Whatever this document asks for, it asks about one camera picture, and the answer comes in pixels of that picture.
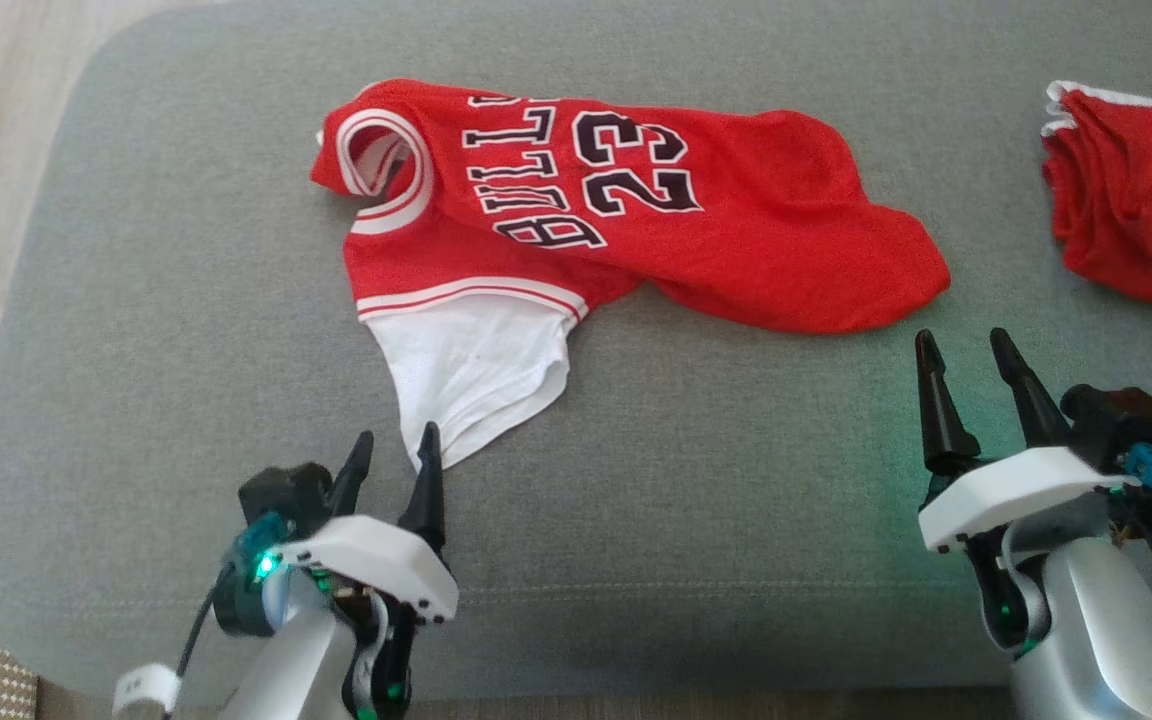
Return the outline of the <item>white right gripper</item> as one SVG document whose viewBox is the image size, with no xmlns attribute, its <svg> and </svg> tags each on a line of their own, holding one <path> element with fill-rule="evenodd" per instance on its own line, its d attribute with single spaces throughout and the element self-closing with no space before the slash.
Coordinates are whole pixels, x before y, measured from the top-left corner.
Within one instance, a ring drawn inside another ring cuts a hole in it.
<svg viewBox="0 0 1152 720">
<path fill-rule="evenodd" d="M 1062 447 L 1070 433 L 1068 419 L 1010 334 L 992 328 L 990 344 L 998 374 L 1011 389 L 1028 450 L 978 468 L 980 446 L 952 400 L 940 347 L 931 331 L 916 333 L 924 465 L 931 473 L 958 477 L 918 514 L 924 546 L 931 552 L 957 550 L 968 538 L 1047 511 L 1094 488 L 1140 483 L 1123 471 L 1102 473 Z"/>
</svg>

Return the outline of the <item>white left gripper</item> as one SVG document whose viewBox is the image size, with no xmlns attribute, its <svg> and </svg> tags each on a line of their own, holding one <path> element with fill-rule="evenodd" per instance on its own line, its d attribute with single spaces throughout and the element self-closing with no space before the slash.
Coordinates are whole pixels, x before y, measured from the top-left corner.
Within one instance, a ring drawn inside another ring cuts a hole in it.
<svg viewBox="0 0 1152 720">
<path fill-rule="evenodd" d="M 435 420 L 422 430 L 419 471 L 397 526 L 353 515 L 374 441 L 370 430 L 362 432 L 335 475 L 333 520 L 306 539 L 275 544 L 271 551 L 291 568 L 321 568 L 406 602 L 429 623 L 448 623 L 457 614 L 460 588 L 438 558 L 445 546 L 442 433 Z"/>
</svg>

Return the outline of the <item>red shorts white trim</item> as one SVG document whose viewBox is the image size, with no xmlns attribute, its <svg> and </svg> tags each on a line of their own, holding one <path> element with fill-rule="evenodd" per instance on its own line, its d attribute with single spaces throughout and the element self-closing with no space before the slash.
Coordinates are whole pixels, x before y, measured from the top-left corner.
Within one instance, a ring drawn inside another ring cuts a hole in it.
<svg viewBox="0 0 1152 720">
<path fill-rule="evenodd" d="M 1041 128 L 1066 268 L 1152 304 L 1152 97 L 1051 82 Z"/>
</svg>

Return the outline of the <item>red basketball jersey white sleeves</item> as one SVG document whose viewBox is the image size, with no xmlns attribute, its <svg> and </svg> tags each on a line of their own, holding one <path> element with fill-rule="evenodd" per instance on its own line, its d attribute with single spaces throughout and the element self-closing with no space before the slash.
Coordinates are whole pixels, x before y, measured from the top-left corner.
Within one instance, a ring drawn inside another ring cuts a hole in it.
<svg viewBox="0 0 1152 720">
<path fill-rule="evenodd" d="M 366 200 L 343 263 L 415 464 L 547 410 L 573 329 L 641 285 L 790 334 L 887 327 L 952 285 L 924 223 L 870 200 L 841 132 L 799 111 L 385 79 L 324 118 L 308 176 Z"/>
</svg>

